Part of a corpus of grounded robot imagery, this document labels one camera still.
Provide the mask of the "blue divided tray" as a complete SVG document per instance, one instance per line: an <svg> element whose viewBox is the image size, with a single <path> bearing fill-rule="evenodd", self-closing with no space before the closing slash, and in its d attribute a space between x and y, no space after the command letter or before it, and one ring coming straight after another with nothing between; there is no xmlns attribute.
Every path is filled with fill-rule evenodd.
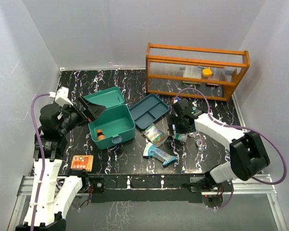
<svg viewBox="0 0 289 231"><path fill-rule="evenodd" d="M170 110L170 106L157 95L151 93L129 108L136 127L140 131L146 130Z"/></svg>

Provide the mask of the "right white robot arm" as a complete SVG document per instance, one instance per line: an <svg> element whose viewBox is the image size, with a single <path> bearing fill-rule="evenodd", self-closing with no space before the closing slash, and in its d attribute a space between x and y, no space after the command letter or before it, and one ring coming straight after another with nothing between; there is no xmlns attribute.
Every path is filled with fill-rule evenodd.
<svg viewBox="0 0 289 231"><path fill-rule="evenodd" d="M216 191L222 183L240 179L247 181L270 165L270 159L260 135L229 127L212 116L192 106L186 99L172 105L174 112L167 116L170 135L202 132L229 151L230 160L205 173L204 178L191 182L188 187Z"/></svg>

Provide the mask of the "teal medicine kit box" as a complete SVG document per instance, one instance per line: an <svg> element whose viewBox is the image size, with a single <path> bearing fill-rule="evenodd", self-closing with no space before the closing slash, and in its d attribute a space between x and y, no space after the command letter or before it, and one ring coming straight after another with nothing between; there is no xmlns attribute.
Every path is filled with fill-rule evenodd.
<svg viewBox="0 0 289 231"><path fill-rule="evenodd" d="M89 123L92 140L100 150L134 139L135 123L118 87L101 90L84 98L106 107L97 120ZM105 135L105 139L100 141L96 138L99 129Z"/></svg>

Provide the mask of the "brown medicine bottle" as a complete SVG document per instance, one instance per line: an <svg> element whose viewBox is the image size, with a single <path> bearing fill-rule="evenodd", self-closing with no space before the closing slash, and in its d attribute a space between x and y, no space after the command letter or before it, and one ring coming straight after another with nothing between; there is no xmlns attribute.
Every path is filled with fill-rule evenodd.
<svg viewBox="0 0 289 231"><path fill-rule="evenodd" d="M98 141L105 139L105 135L101 129L96 131L96 138Z"/></svg>

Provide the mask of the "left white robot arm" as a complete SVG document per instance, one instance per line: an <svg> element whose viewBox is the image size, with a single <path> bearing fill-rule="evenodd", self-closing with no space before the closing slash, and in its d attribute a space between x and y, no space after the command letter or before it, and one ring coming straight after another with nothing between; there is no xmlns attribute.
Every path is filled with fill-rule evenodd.
<svg viewBox="0 0 289 231"><path fill-rule="evenodd" d="M58 173L67 145L66 135L76 127L82 127L98 119L106 110L103 105L78 97L84 110L78 109L67 97L57 96L55 102L40 110L40 126L37 126L34 106L31 117L36 132L34 181L27 214L17 231L64 231L66 215L79 192L90 186L86 170L71 170L56 192Z"/></svg>

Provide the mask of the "white green bottle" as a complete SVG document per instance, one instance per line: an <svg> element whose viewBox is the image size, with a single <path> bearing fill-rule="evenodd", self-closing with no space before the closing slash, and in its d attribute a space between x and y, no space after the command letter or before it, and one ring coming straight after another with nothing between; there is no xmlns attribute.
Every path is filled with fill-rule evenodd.
<svg viewBox="0 0 289 231"><path fill-rule="evenodd" d="M175 134L172 136L172 138L178 141L186 142L188 134Z"/></svg>

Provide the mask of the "long blue white packet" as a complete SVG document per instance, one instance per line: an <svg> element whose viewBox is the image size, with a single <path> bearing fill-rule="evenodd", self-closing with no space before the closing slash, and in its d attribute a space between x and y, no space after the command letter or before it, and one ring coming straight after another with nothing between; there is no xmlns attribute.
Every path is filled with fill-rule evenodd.
<svg viewBox="0 0 289 231"><path fill-rule="evenodd" d="M163 166L167 166L168 164L177 160L177 156L173 156L168 154L167 152L157 148L152 143L148 143L143 151L144 157L153 157L162 162Z"/></svg>

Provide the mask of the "cotton swab pack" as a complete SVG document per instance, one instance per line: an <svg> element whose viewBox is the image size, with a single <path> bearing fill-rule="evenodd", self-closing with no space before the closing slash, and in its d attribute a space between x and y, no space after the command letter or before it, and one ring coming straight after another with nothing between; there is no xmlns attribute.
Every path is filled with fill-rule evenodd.
<svg viewBox="0 0 289 231"><path fill-rule="evenodd" d="M143 134L146 138L156 147L162 145L168 138L168 135L156 127L154 124L151 124Z"/></svg>

